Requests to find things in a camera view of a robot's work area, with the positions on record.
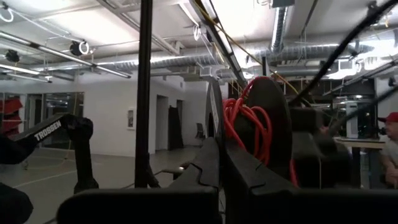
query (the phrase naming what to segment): table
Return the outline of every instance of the table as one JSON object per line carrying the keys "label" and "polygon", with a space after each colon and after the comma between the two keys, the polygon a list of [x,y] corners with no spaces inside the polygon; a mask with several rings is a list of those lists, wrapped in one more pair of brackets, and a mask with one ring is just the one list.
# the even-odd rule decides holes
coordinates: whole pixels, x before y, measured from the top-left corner
{"label": "table", "polygon": [[380,151],[384,148],[385,142],[379,139],[353,139],[335,138],[336,142],[352,148],[353,168],[351,184],[353,187],[361,188],[361,148],[374,149]]}

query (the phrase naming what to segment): gray floor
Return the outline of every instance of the gray floor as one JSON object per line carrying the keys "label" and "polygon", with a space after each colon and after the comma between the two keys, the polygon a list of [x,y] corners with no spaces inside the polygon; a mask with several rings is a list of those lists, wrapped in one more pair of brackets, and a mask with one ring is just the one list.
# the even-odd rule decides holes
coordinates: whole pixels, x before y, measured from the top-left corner
{"label": "gray floor", "polygon": [[[195,157],[198,148],[157,151],[150,158],[153,172],[177,168]],[[28,223],[42,224],[52,219],[58,206],[73,194],[76,167],[73,153],[65,160],[65,151],[41,149],[29,157],[24,165],[0,167],[1,182],[25,192],[34,204]],[[120,189],[134,182],[134,158],[92,155],[94,177],[102,189]],[[162,187],[172,182],[172,175],[159,174]]]}

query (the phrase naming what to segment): framed picture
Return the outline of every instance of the framed picture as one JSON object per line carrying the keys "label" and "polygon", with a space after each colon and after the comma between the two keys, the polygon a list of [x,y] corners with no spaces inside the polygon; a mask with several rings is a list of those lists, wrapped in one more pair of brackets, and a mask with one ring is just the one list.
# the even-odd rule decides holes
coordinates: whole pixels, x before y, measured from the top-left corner
{"label": "framed picture", "polygon": [[127,129],[128,130],[135,130],[136,129],[136,109],[129,108],[127,111]]}

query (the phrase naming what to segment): black pole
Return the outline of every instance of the black pole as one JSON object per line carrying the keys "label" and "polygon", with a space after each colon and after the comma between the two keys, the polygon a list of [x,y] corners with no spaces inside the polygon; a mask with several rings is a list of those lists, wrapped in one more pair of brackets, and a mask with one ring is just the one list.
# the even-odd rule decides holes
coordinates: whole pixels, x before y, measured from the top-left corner
{"label": "black pole", "polygon": [[152,0],[141,1],[141,22],[139,31],[139,58],[137,81],[137,130],[135,187],[147,187],[149,166],[149,88],[150,88],[150,45],[152,36]]}

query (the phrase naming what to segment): coiled red cable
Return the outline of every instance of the coiled red cable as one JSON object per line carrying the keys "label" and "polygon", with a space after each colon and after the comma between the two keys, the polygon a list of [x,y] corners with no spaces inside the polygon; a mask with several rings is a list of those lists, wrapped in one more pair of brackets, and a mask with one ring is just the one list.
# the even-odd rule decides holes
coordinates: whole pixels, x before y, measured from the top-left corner
{"label": "coiled red cable", "polygon": [[[253,83],[261,78],[269,78],[269,77],[257,77],[252,80],[247,87],[243,90],[242,95],[239,99],[228,99],[223,102],[223,111],[224,111],[224,124],[226,129],[226,137],[235,139],[239,146],[242,149],[246,150],[246,146],[243,144],[242,140],[240,139],[239,135],[236,133],[234,129],[234,122],[238,115],[238,113],[243,114],[247,117],[250,121],[252,121],[256,125],[255,136],[254,136],[254,157],[262,161],[265,165],[268,165],[269,158],[270,158],[270,148],[272,142],[272,123],[271,119],[269,118],[267,112],[259,106],[253,106],[251,108],[245,106],[244,97],[246,97],[248,91],[252,87]],[[263,115],[266,121],[267,127],[264,128],[262,123],[259,121],[255,111],[260,112]],[[298,187],[296,173],[294,169],[294,162],[290,160],[289,165],[290,171],[290,179],[292,183]]]}

